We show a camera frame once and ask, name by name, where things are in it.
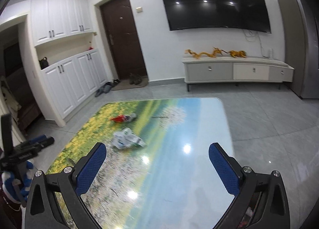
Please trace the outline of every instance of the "table with printed landscape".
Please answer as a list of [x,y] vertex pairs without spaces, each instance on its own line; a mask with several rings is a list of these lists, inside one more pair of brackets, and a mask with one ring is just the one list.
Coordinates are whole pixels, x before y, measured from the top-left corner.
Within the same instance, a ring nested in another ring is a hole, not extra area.
[[[130,123],[110,120],[130,113],[137,114]],[[146,146],[113,147],[113,133],[125,127]],[[214,142],[233,155],[226,114],[217,98],[106,104],[67,144],[48,173],[73,165],[96,142],[106,145],[106,159],[81,198],[102,228],[209,229],[233,200],[208,157]],[[75,228],[61,195],[57,197],[69,227]]]

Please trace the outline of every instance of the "door handle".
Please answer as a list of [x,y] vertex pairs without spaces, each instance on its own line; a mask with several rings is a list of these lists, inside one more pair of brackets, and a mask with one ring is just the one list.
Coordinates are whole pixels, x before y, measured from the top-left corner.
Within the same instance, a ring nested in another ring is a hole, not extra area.
[[113,40],[112,34],[110,34],[110,42],[111,42],[111,45],[113,46],[114,45],[114,40]]

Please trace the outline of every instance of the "drawer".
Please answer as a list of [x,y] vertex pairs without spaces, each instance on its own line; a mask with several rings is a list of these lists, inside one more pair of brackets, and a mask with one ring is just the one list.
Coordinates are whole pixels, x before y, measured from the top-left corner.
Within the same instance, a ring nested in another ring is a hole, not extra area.
[[269,66],[234,64],[234,80],[268,80]]
[[293,69],[270,66],[269,81],[292,82]]
[[198,63],[187,65],[189,81],[232,80],[232,63]]

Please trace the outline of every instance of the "red object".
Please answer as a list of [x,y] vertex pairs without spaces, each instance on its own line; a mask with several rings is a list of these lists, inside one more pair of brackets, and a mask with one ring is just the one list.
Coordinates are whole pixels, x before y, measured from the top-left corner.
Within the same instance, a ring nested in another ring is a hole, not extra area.
[[113,120],[115,122],[123,123],[127,120],[127,116],[126,115],[119,115],[117,117],[111,118],[111,120]]

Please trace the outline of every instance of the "black flat screen tv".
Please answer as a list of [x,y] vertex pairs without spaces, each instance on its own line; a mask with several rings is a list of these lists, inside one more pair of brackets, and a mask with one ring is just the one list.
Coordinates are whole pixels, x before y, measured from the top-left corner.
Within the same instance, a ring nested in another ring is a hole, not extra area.
[[265,0],[163,0],[170,30],[232,27],[271,33]]

